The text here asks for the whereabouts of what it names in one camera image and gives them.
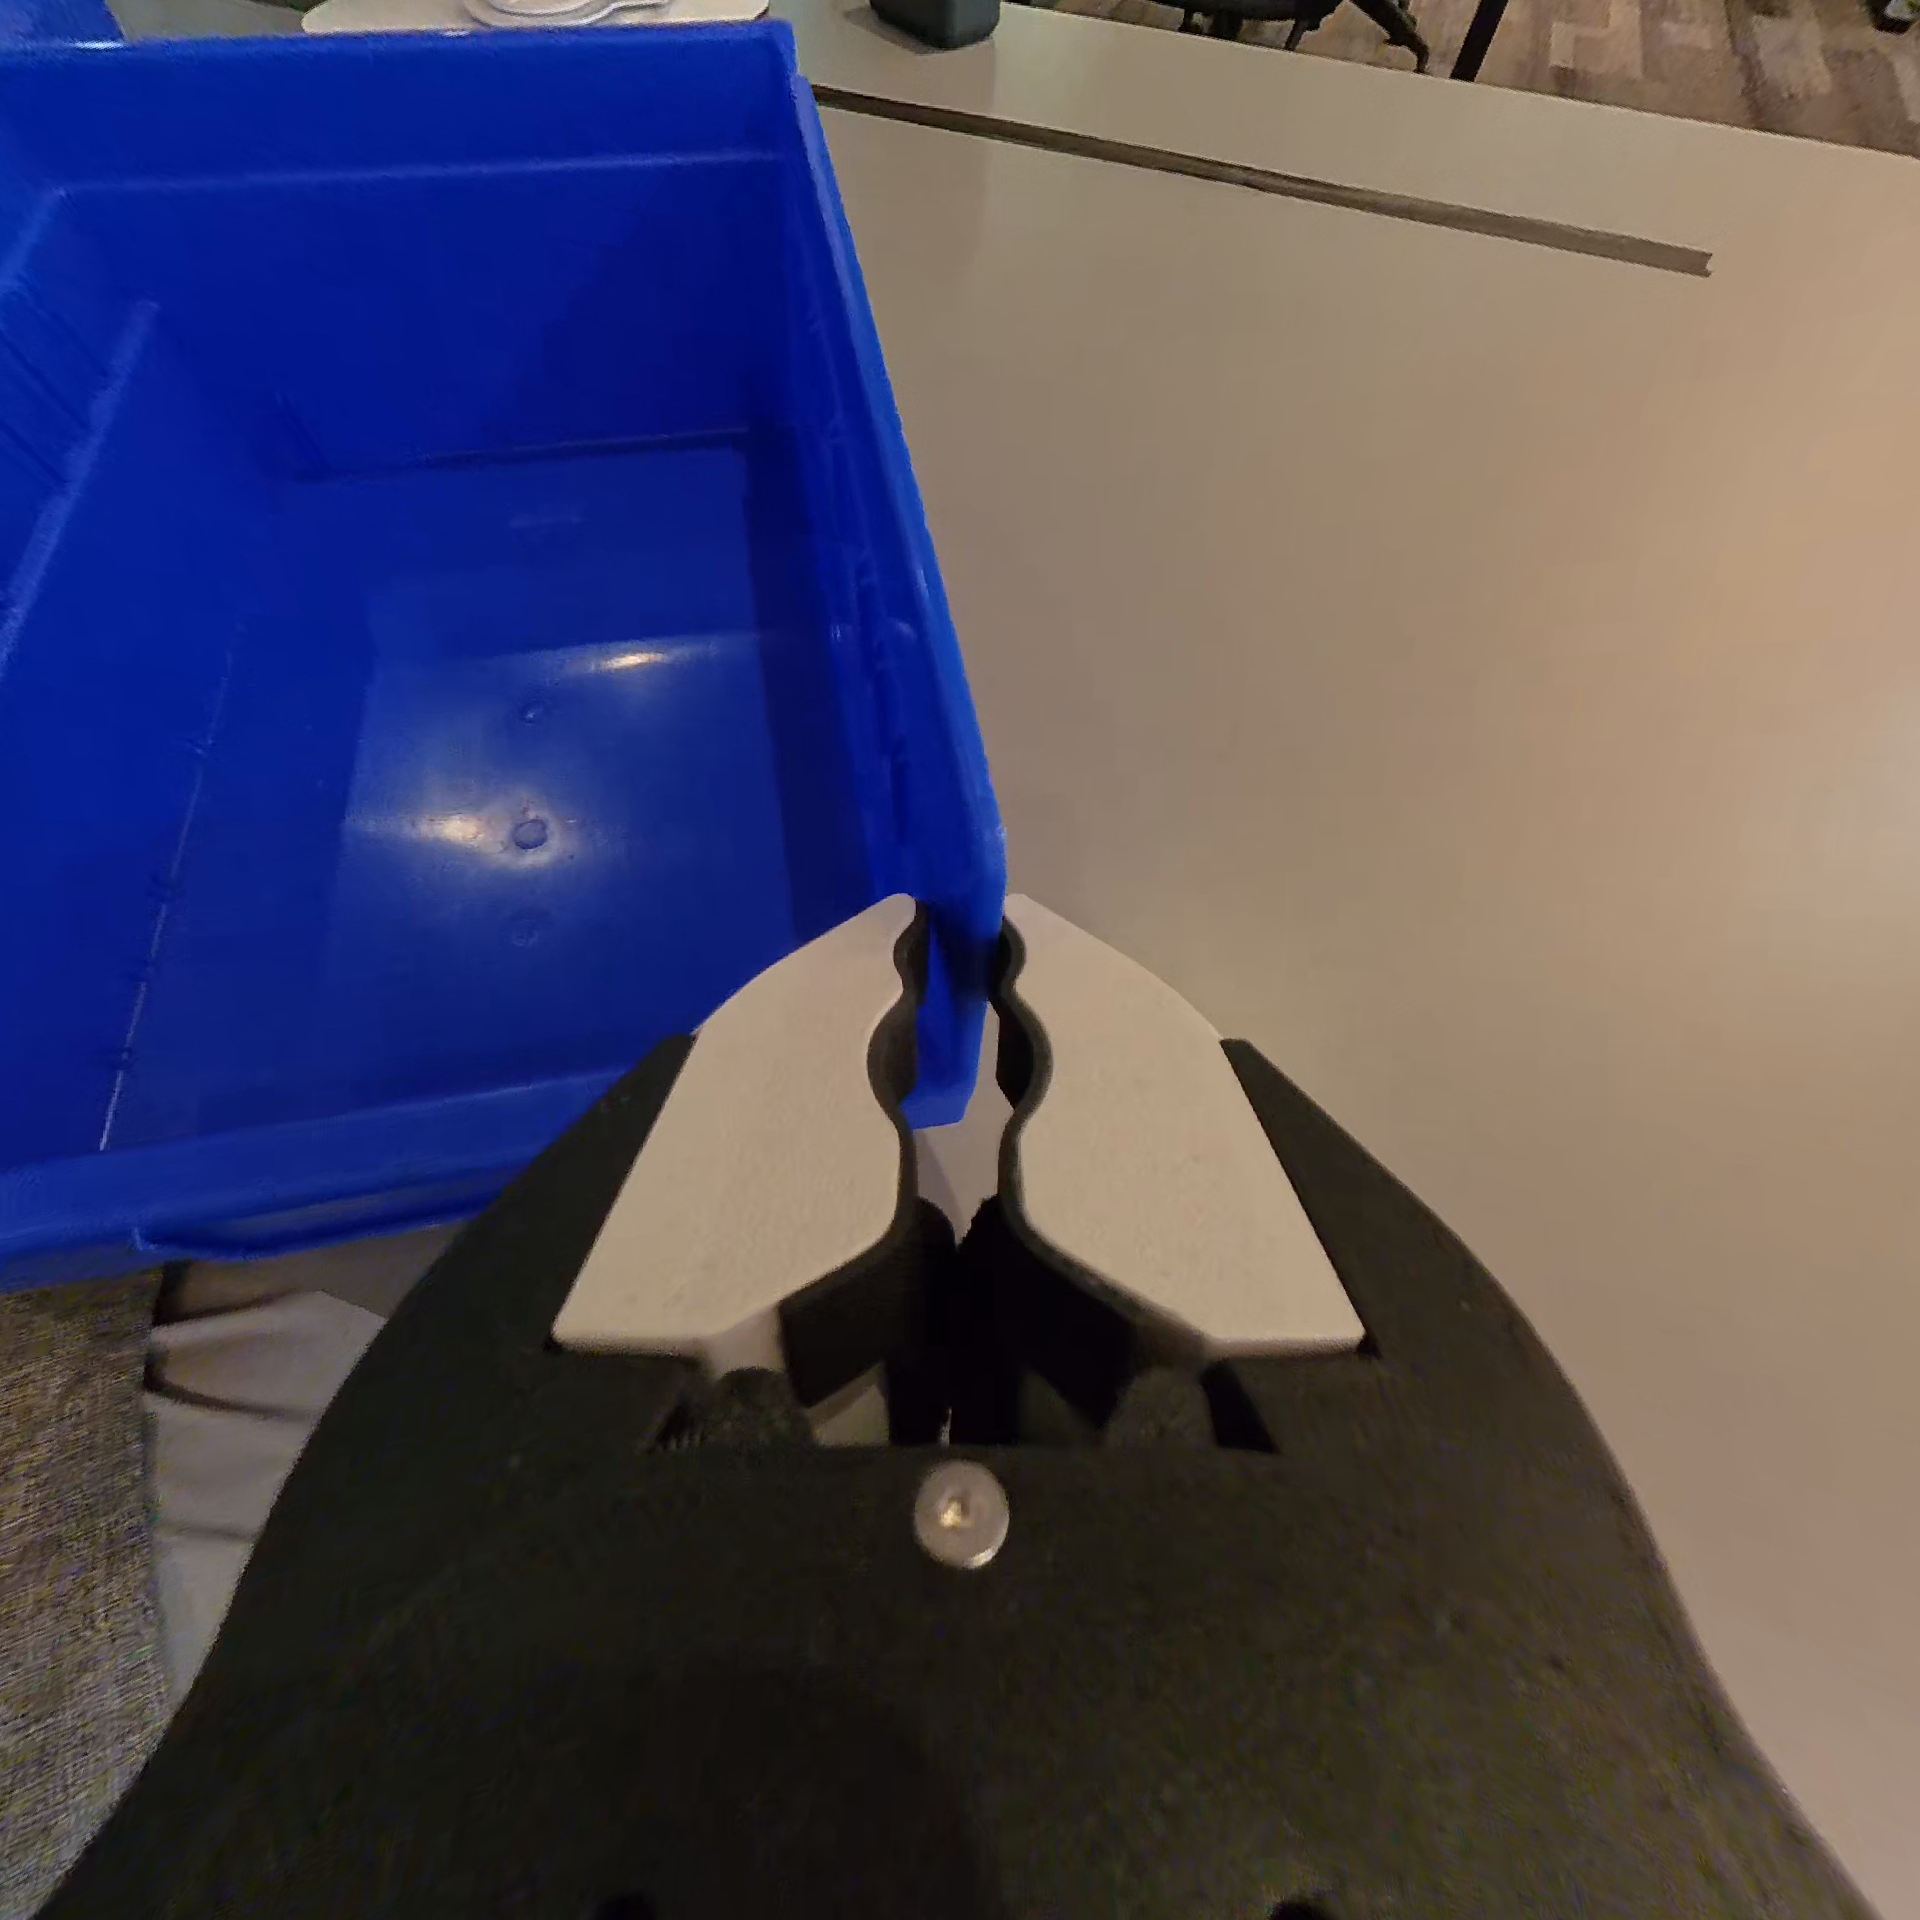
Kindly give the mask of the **blue plastic bin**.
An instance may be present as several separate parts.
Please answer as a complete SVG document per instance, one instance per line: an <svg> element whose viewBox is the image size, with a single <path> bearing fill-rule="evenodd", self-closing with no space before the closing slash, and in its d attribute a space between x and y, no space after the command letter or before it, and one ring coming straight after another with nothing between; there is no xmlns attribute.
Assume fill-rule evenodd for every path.
<svg viewBox="0 0 1920 1920"><path fill-rule="evenodd" d="M4 47L4 1289L484 1206L1004 833L782 23Z"/></svg>

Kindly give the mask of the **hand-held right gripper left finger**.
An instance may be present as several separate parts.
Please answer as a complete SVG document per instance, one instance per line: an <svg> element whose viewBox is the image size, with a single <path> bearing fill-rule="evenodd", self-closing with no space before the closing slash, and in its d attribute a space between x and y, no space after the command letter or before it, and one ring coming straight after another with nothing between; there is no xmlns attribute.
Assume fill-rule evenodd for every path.
<svg viewBox="0 0 1920 1920"><path fill-rule="evenodd" d="M873 1045L916 1010L887 895L790 950L690 1039L550 1329L569 1353L798 1358L802 1297L910 1210L901 1095Z"/></svg>

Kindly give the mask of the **white stand base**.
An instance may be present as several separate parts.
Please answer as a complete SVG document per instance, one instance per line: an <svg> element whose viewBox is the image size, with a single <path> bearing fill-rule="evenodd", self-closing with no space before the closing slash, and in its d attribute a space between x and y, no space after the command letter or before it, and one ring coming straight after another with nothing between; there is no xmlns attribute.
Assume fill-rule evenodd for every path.
<svg viewBox="0 0 1920 1920"><path fill-rule="evenodd" d="M305 34L572 33L601 28L745 26L768 2L321 2L303 12Z"/></svg>

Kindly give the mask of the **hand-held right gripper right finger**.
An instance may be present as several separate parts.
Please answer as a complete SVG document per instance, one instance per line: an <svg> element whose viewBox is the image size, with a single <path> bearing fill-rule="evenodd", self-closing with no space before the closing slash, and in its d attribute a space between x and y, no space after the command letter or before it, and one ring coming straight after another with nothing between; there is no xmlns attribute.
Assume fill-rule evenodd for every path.
<svg viewBox="0 0 1920 1920"><path fill-rule="evenodd" d="M999 1201L1022 1246L1184 1358L1357 1351L1332 1258L1185 997L1008 895L992 1005Z"/></svg>

